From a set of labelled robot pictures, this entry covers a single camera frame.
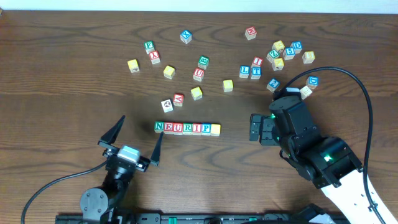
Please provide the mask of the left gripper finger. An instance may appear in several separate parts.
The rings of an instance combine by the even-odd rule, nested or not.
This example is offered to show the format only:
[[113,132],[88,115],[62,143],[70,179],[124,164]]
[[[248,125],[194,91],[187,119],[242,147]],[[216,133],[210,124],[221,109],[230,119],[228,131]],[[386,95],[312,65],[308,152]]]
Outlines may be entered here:
[[161,153],[161,144],[162,144],[163,135],[164,135],[164,132],[161,132],[161,134],[156,142],[155,148],[152,152],[152,155],[150,157],[150,163],[153,166],[158,166],[160,163],[160,153]]
[[118,120],[118,122],[100,137],[98,141],[99,146],[112,146],[112,144],[115,143],[119,135],[119,132],[123,126],[125,117],[126,117],[125,115],[122,115],[121,118]]

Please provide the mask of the green N block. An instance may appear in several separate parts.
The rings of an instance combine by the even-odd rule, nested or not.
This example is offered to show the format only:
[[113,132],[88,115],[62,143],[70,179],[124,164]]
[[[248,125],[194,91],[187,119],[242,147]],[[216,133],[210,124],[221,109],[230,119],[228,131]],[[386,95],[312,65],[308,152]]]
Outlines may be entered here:
[[164,121],[156,121],[154,123],[154,131],[156,133],[164,132],[165,122]]

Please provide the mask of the red E block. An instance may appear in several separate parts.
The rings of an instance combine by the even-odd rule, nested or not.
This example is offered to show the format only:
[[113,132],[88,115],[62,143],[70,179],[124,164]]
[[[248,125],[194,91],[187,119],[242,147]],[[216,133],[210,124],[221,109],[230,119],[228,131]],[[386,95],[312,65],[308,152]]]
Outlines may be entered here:
[[173,134],[174,133],[174,123],[173,122],[165,122],[164,123],[164,133],[165,134]]

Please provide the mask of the red u block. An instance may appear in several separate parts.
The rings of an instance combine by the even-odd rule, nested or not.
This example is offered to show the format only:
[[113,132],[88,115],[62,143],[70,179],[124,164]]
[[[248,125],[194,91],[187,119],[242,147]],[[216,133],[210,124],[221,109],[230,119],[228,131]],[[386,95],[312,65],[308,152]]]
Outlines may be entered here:
[[193,79],[201,82],[203,80],[205,71],[201,68],[196,68],[193,72]]
[[174,123],[173,133],[174,133],[174,135],[182,135],[183,134],[183,123]]

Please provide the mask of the green R block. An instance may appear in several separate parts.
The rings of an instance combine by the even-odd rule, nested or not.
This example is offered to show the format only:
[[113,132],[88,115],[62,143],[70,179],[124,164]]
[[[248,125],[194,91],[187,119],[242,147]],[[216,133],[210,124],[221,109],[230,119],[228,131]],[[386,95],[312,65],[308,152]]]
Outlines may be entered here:
[[183,123],[183,135],[192,135],[193,132],[193,124],[192,123]]

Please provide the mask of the yellow S block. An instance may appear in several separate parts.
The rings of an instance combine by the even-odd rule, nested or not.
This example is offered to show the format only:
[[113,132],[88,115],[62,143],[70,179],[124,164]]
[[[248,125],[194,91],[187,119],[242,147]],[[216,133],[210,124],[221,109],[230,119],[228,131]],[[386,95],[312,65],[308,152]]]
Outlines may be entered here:
[[221,133],[221,125],[220,124],[211,124],[211,135],[219,136]]

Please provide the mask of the red i block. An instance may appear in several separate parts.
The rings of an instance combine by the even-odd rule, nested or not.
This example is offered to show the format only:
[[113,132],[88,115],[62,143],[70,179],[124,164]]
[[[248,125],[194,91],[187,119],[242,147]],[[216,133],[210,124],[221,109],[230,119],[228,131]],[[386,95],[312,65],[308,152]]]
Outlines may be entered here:
[[261,67],[263,62],[264,62],[263,58],[255,56],[252,61],[251,67]]
[[193,123],[192,124],[192,134],[193,135],[201,135],[201,123]]

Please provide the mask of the blue P block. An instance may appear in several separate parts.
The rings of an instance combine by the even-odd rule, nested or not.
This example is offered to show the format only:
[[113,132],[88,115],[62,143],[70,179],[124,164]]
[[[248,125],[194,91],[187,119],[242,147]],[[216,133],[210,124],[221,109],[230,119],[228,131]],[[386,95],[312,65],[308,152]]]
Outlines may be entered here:
[[202,123],[201,124],[201,135],[202,136],[210,136],[211,135],[211,124],[210,123]]

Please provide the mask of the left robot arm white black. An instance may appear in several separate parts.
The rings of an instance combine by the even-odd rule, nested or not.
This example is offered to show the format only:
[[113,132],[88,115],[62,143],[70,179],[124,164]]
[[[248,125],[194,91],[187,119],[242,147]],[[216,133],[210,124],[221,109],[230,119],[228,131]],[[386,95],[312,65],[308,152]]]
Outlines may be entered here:
[[134,223],[132,212],[120,208],[120,204],[137,171],[145,172],[149,166],[158,166],[164,132],[160,133],[151,157],[141,156],[139,150],[130,146],[113,146],[123,126],[125,117],[109,129],[98,141],[105,148],[107,171],[99,187],[86,190],[80,199],[83,223]]

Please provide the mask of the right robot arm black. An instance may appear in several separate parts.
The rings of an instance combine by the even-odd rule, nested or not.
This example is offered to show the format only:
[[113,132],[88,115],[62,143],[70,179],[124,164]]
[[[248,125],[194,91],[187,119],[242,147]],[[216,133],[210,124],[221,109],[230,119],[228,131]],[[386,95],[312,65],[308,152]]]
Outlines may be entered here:
[[250,141],[279,146],[281,158],[320,189],[350,223],[396,223],[355,153],[341,138],[322,136],[298,96],[279,98],[269,110],[269,116],[251,115]]

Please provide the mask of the blue 2 block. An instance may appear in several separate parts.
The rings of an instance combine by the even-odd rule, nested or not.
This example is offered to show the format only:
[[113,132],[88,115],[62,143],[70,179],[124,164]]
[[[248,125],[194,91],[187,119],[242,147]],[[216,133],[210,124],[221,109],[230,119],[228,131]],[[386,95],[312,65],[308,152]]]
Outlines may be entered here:
[[279,82],[277,79],[273,78],[273,79],[271,79],[271,80],[268,82],[268,84],[267,84],[267,89],[268,89],[269,91],[271,91],[271,92],[275,92],[276,89],[278,89],[279,85],[280,85],[280,82]]

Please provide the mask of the yellow O block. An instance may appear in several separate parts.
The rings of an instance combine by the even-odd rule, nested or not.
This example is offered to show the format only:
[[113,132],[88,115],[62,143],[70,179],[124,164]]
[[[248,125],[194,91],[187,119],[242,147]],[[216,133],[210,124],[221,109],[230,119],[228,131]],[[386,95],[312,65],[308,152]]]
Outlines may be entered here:
[[231,92],[234,88],[232,80],[223,80],[223,91],[224,92]]

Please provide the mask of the blue T block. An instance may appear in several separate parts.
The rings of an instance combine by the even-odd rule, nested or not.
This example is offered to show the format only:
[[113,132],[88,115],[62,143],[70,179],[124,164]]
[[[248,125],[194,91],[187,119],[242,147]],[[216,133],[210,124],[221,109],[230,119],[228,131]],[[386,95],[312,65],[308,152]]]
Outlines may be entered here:
[[258,80],[262,75],[261,67],[252,67],[251,68],[251,79]]

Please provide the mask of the plain wood block red 3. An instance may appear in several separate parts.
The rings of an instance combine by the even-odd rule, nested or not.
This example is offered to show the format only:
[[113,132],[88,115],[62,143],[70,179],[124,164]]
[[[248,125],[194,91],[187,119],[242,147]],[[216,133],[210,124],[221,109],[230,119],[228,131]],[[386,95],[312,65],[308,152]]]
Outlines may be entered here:
[[301,99],[304,100],[308,98],[313,93],[312,89],[308,86],[304,86],[300,89]]

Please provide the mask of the white picture block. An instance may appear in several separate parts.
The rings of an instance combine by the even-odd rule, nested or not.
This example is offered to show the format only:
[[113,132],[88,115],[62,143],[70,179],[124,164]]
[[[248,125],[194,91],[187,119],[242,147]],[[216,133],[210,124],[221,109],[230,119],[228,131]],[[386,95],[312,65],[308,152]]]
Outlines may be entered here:
[[161,102],[164,113],[168,113],[174,110],[174,105],[171,99],[167,99]]

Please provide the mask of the blue L block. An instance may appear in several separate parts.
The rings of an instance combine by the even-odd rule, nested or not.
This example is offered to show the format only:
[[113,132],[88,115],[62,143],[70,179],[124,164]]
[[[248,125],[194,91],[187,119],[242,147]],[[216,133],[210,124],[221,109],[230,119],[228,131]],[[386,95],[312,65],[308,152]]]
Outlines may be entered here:
[[239,77],[240,78],[248,78],[250,74],[250,66],[248,65],[241,65],[239,69]]

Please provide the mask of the red A block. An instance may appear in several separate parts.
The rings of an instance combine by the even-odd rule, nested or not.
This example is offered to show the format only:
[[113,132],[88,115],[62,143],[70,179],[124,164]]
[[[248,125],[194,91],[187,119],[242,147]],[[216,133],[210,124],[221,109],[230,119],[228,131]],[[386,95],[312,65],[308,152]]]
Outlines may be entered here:
[[183,106],[184,95],[178,93],[174,94],[172,102],[174,106]]

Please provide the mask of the yellow block hammer picture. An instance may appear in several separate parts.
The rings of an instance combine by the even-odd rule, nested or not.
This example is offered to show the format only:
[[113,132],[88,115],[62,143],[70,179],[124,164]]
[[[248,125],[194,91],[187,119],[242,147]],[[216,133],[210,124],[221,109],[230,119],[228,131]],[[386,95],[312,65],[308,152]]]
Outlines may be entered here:
[[272,61],[272,69],[273,71],[279,71],[282,70],[284,67],[284,61],[282,58],[275,58]]

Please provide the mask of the blue D block lower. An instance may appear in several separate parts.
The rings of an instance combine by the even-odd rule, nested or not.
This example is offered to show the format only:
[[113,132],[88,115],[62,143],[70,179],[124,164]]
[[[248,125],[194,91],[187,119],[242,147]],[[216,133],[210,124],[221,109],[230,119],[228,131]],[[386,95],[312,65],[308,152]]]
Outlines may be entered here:
[[314,76],[309,76],[306,80],[306,86],[309,89],[314,90],[319,85],[319,78]]

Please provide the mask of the blue d block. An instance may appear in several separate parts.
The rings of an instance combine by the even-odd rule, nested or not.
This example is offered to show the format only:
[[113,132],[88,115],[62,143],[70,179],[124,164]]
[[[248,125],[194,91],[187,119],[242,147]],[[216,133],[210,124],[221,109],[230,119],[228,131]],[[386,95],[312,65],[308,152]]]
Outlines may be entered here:
[[292,42],[290,47],[293,48],[295,54],[299,54],[303,49],[301,41]]
[[309,89],[314,90],[319,85],[319,78],[314,76],[309,76],[306,80],[306,86]]

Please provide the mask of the green Z block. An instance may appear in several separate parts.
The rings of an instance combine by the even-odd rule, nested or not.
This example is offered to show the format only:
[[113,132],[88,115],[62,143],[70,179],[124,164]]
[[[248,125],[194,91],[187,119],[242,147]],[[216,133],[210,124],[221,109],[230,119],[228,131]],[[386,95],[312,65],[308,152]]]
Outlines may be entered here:
[[272,49],[270,52],[268,52],[266,59],[270,62],[273,63],[273,61],[277,58],[279,58],[280,53],[276,51],[275,49]]

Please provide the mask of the blue 5 block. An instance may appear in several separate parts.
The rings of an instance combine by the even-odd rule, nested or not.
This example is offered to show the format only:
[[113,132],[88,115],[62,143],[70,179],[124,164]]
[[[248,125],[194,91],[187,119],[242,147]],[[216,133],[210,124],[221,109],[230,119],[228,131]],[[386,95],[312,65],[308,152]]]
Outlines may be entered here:
[[292,60],[295,57],[295,50],[292,47],[287,47],[283,51],[284,60]]

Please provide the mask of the yellow block left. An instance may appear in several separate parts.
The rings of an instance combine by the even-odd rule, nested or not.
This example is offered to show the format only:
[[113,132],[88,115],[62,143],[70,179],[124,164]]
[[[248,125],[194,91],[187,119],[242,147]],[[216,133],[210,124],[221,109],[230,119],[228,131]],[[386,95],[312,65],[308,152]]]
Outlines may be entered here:
[[127,62],[127,65],[129,67],[129,70],[130,70],[131,73],[135,73],[135,72],[139,71],[139,64],[138,64],[138,61],[136,59],[129,60]]

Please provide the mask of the yellow block top cluster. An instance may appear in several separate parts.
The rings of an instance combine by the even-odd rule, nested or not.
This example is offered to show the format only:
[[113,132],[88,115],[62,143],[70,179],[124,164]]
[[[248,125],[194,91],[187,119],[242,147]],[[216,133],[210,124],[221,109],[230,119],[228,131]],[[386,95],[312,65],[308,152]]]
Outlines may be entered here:
[[278,40],[272,44],[272,50],[275,50],[278,53],[283,52],[284,49],[285,49],[285,45],[284,45],[283,41],[281,41],[281,40]]

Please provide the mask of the yellow 8 block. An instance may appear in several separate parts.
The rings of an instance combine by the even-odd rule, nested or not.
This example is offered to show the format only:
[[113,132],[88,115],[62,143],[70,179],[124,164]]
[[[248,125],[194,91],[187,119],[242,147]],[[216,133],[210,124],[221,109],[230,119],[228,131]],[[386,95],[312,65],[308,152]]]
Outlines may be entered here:
[[314,51],[306,51],[302,55],[302,61],[304,64],[310,64],[313,63],[315,60],[315,53]]

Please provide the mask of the green B block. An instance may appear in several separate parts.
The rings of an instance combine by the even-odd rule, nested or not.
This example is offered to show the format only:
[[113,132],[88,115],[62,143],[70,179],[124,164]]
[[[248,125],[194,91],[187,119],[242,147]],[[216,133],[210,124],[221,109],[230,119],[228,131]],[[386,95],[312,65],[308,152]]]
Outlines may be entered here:
[[203,69],[203,70],[206,70],[207,67],[208,67],[208,65],[209,65],[209,61],[210,61],[210,59],[209,59],[208,57],[202,55],[202,56],[199,58],[198,63],[197,63],[198,68],[201,68],[201,69]]

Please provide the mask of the blue D block upper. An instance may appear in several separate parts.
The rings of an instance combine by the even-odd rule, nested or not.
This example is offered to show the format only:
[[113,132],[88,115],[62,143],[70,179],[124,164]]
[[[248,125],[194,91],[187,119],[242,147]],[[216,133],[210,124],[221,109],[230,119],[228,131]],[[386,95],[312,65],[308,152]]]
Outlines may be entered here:
[[301,41],[292,42],[290,47],[293,48],[295,54],[299,54],[303,49]]

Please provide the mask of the yellow block lower middle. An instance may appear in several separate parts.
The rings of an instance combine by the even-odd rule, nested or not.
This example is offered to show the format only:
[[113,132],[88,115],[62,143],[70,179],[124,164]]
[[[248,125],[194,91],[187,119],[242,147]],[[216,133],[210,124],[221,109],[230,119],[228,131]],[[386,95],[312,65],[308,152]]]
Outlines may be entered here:
[[171,67],[170,65],[167,65],[164,69],[164,77],[168,79],[173,79],[175,75],[175,68]]

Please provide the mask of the red H block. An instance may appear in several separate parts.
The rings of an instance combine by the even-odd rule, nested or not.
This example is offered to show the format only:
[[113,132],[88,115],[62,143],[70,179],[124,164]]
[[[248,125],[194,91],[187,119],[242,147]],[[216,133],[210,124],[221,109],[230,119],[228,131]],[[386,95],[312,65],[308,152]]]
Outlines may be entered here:
[[245,29],[245,37],[247,40],[255,39],[257,36],[257,30],[254,26]]

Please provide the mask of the red Y block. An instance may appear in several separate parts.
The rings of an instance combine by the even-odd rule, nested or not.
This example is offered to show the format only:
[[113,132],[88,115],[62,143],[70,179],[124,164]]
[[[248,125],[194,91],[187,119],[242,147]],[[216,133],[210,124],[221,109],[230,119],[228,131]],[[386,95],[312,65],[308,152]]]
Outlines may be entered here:
[[157,64],[157,63],[160,63],[160,55],[159,55],[159,52],[157,50],[155,50],[153,52],[150,52],[149,53],[149,57],[150,57],[150,61],[151,61],[151,63],[153,65]]

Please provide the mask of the green F block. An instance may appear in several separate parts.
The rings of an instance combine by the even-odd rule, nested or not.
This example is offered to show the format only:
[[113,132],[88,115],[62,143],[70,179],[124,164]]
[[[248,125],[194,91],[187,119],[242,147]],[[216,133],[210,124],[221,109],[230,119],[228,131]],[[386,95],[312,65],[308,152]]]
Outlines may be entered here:
[[155,51],[155,45],[154,45],[153,41],[151,41],[151,40],[144,42],[144,48],[146,50],[146,54],[150,54],[151,52]]

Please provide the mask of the blue X block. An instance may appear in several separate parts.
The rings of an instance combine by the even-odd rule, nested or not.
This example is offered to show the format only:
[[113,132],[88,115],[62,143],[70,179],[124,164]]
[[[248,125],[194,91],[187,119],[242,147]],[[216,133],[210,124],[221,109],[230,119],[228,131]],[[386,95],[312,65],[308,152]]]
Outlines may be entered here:
[[191,40],[192,40],[192,33],[189,30],[184,30],[181,34],[180,34],[180,40],[184,43],[184,44],[188,44]]

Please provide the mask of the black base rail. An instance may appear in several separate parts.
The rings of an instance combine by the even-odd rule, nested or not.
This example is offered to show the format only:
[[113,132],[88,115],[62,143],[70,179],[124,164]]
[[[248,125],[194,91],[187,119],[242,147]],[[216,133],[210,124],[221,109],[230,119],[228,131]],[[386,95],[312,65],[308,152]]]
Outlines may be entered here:
[[107,212],[102,216],[63,214],[55,217],[55,223],[131,223],[131,224],[238,224],[238,223],[348,223],[344,215],[329,214],[310,204],[293,214],[267,212],[253,214],[166,214],[133,213],[130,210]]

